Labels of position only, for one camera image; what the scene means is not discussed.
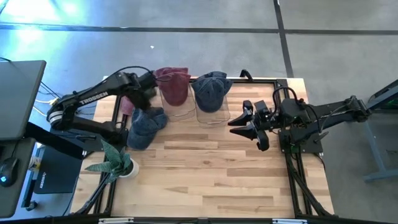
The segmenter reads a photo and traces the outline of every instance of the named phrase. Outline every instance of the white pot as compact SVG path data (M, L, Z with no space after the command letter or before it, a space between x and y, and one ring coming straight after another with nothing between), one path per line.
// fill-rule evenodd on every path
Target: white pot
M128 175L120 175L119 177L125 178L125 177L130 177L131 176L132 178L135 178L136 175L138 175L138 172L139 172L138 163L136 161L134 161L131 157L130 157L130 160L131 160L132 165L133 165L132 171Z

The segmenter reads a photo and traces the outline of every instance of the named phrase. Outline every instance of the blue baseball cap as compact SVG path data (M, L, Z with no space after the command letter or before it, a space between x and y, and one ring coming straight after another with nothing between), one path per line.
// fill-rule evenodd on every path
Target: blue baseball cap
M163 108L151 108L146 111L135 108L132 112L132 122L127 146L143 151L154 140L158 130L167 124L167 116Z
M194 80L192 88L198 107L207 113L218 111L232 84L224 72L210 72Z

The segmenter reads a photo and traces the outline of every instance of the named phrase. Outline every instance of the computer mouse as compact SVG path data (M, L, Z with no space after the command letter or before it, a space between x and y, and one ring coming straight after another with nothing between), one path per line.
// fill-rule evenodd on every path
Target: computer mouse
M0 162L0 185L9 187L15 183L18 174L18 162L15 157L10 157Z

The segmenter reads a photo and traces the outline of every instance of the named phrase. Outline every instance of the gray floor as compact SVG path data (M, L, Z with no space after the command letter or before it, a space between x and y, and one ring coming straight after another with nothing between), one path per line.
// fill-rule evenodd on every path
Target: gray floor
M394 0L280 0L286 29L396 30ZM272 0L10 0L0 22L81 26L278 28ZM187 66L192 75L222 70L238 76L286 77L279 34L173 32L64 32L0 30L0 56L47 61L44 82L69 93L97 83L126 65ZM294 77L304 78L314 105L350 95L368 98L397 79L398 35L287 35ZM49 96L39 95L41 100ZM43 111L47 105L38 105ZM44 117L31 120L49 128ZM385 119L375 116L377 129ZM379 144L385 143L387 134ZM398 179L366 184L377 171L362 124L341 124L322 141L335 213L398 221ZM35 195L37 210L12 219L61 215L69 195Z

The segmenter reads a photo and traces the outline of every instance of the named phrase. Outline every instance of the maroon baseball cap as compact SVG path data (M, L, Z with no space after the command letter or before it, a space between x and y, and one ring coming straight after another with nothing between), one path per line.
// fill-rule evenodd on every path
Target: maroon baseball cap
M166 102L171 106L181 106L188 97L188 68L166 67L155 71L159 90Z
M134 105L133 105L133 103L131 103L129 98L127 98L126 96L122 97L122 102L121 102L122 114L131 116L132 109L134 109Z

